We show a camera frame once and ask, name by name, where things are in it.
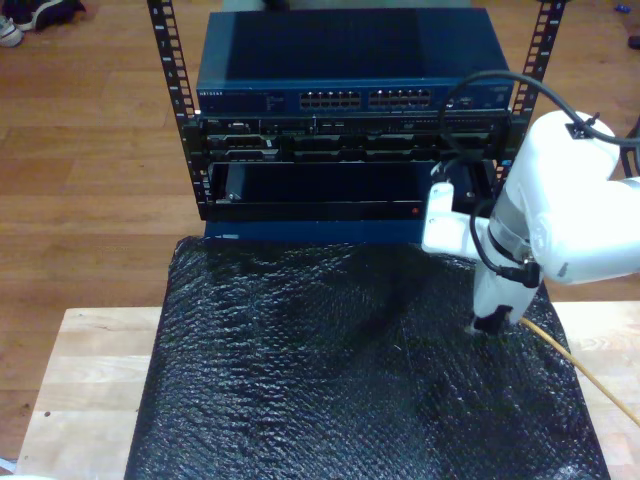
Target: black cable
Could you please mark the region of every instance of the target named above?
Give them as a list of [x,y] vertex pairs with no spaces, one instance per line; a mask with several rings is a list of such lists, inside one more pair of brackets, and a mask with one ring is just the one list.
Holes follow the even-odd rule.
[[488,198],[478,203],[476,207],[471,212],[471,218],[469,219],[469,230],[471,231],[471,239],[473,240],[473,244],[476,246],[476,250],[478,251],[478,255],[480,256],[480,260],[484,263],[487,268],[498,275],[502,275],[502,267],[499,267],[495,263],[491,261],[491,259],[487,256],[484,248],[482,248],[482,243],[480,243],[480,237],[478,237],[478,230],[476,228],[476,219],[480,212],[484,210],[489,204],[493,204],[493,200]]
[[[547,87],[542,82],[539,82],[534,78],[531,78],[522,73],[510,72],[508,70],[487,70],[484,72],[471,74],[468,77],[466,77],[464,80],[462,80],[458,85],[456,85],[453,88],[453,90],[449,92],[445,101],[442,102],[442,106],[438,111],[438,121],[440,124],[440,129],[443,132],[442,133],[443,138],[447,141],[447,143],[449,143],[451,148],[456,150],[462,156],[462,158],[464,158],[465,155],[469,156],[469,154],[462,147],[462,145],[460,145],[460,143],[453,137],[453,135],[451,135],[451,132],[449,132],[449,130],[447,129],[447,125],[445,123],[447,103],[449,103],[450,99],[454,99],[456,96],[458,96],[458,94],[470,83],[473,83],[477,80],[482,80],[485,78],[507,78],[510,80],[517,80],[521,83],[529,85],[529,87],[532,87],[539,93],[544,94],[547,98],[549,98],[549,100],[551,100],[563,112],[565,112],[567,116],[575,123],[576,128],[578,128],[579,130],[582,130],[584,133],[586,133],[587,135],[593,138],[596,138],[606,143],[611,143],[613,145],[618,145],[620,147],[637,147],[640,145],[640,138],[612,137],[610,135],[599,132],[598,130],[593,128],[591,125],[588,125],[586,123],[586,120],[583,120],[582,118],[580,118],[580,116],[576,113],[576,111],[573,108],[571,108],[571,106],[562,97],[560,97],[560,95],[558,95],[556,92],[551,90],[551,88]],[[456,160],[450,162],[448,166],[444,167],[444,171],[446,172],[453,165],[459,163],[462,160],[462,158],[457,158]]]

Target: blue panel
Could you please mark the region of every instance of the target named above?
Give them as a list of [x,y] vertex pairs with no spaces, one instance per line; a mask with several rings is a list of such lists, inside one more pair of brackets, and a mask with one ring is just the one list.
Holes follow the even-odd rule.
[[422,220],[365,222],[207,222],[206,237],[313,243],[422,243]]

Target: cable connector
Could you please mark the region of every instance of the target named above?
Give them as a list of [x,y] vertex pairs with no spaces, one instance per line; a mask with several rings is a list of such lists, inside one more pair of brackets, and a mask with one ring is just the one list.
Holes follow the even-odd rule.
[[536,262],[527,262],[523,268],[500,267],[500,271],[496,273],[507,280],[521,283],[527,288],[540,286],[540,265]]
[[600,112],[596,112],[593,117],[585,121],[567,123],[566,126],[567,130],[569,130],[569,135],[571,135],[571,138],[574,140],[586,140],[588,138],[593,138],[592,135],[585,131],[584,127],[593,127],[598,118],[600,118]]

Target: black bubble wrap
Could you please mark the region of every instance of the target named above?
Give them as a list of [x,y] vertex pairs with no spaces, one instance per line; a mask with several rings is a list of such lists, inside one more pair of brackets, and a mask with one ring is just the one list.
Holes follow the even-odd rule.
[[465,333],[472,287],[412,245],[183,240],[126,478],[609,478],[573,368]]

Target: metal bracket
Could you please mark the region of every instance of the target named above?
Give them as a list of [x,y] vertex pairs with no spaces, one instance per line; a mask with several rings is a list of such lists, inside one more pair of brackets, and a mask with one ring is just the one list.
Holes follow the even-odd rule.
[[[627,135],[627,138],[640,138],[640,117],[635,126]],[[633,166],[636,169],[636,173],[633,173],[631,169],[631,160],[629,156],[633,157]],[[624,170],[624,176],[627,178],[633,178],[640,175],[640,146],[637,147],[622,147],[620,149],[620,159],[622,160],[622,168]]]
[[204,220],[207,213],[207,203],[211,202],[211,194],[208,188],[208,176],[202,166],[198,164],[197,152],[192,152],[189,148],[189,143],[193,143],[189,142],[189,139],[193,135],[190,135],[185,128],[185,126],[191,127],[191,130],[194,127],[197,128],[195,125],[195,105],[191,95],[191,85],[182,53],[173,3],[171,0],[147,0],[147,6],[169,90],[173,114],[178,125],[182,149],[189,167],[193,193],[196,196],[200,218]]
[[[562,20],[567,1],[568,0],[542,0],[540,3],[540,11],[538,12],[536,26],[533,30],[529,51],[527,52],[527,59],[525,60],[524,70],[522,72],[525,75],[539,81],[544,79],[549,65],[549,59],[551,58],[551,50],[558,36],[560,21]],[[509,138],[497,170],[499,188],[501,188],[501,185],[506,180],[513,161],[516,158],[516,154],[520,149],[520,145],[527,134],[537,100],[537,91],[533,89],[529,90],[528,85],[524,83],[518,84],[516,97],[512,106],[512,122]]]
[[[429,191],[427,215],[422,233],[422,250],[427,253],[443,253],[457,257],[480,260],[469,229],[470,216],[452,211],[453,185],[436,183]],[[487,233],[489,220],[478,218],[478,236]]]

